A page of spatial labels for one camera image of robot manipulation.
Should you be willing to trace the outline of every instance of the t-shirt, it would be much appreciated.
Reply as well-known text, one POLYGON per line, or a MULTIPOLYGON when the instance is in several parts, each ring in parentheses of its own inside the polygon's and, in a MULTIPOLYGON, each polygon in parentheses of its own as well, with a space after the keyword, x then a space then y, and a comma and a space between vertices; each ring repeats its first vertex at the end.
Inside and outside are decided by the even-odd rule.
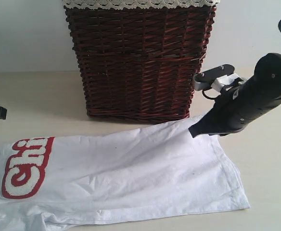
POLYGON ((197 120, 0 146, 0 231, 249 208, 239 171, 217 136, 190 135, 197 120))

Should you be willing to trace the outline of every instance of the brown wicker basket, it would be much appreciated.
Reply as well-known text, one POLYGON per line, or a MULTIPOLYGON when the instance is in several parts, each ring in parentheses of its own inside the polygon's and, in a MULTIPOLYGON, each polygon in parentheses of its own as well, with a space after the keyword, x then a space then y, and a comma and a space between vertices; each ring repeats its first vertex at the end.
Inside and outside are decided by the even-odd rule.
POLYGON ((215 10, 65 8, 87 114, 143 122, 189 117, 192 76, 205 57, 215 10))

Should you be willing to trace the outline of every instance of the white wall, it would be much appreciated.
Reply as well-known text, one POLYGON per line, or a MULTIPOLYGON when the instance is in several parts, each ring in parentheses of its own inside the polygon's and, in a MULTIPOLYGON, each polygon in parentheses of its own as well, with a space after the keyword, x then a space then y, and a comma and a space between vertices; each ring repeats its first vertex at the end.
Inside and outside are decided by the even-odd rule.
MULTIPOLYGON (((204 69, 281 53, 281 0, 221 0, 204 69)), ((0 72, 78 70, 61 0, 0 0, 0 72)))

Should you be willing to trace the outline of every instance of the woven wicker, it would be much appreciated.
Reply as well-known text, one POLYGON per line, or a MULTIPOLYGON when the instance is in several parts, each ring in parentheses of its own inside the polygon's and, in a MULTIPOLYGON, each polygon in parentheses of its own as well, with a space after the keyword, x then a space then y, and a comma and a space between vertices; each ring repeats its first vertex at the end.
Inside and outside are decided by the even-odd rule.
POLYGON ((87 114, 157 123, 189 117, 215 10, 66 8, 87 114))

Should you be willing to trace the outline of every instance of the table surface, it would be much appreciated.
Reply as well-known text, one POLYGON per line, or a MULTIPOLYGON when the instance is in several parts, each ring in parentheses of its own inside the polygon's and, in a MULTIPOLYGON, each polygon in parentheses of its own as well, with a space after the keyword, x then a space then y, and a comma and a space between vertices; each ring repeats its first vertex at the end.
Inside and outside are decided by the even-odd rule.
MULTIPOLYGON (((237 73, 250 76, 252 69, 237 73)), ((8 109, 7 120, 0 120, 0 144, 30 137, 100 135, 148 126, 89 119, 77 72, 0 74, 0 105, 8 109)), ((205 113, 212 105, 197 92, 191 115, 205 113)), ((219 140, 241 171, 250 209, 70 230, 281 231, 281 105, 241 133, 219 140)))

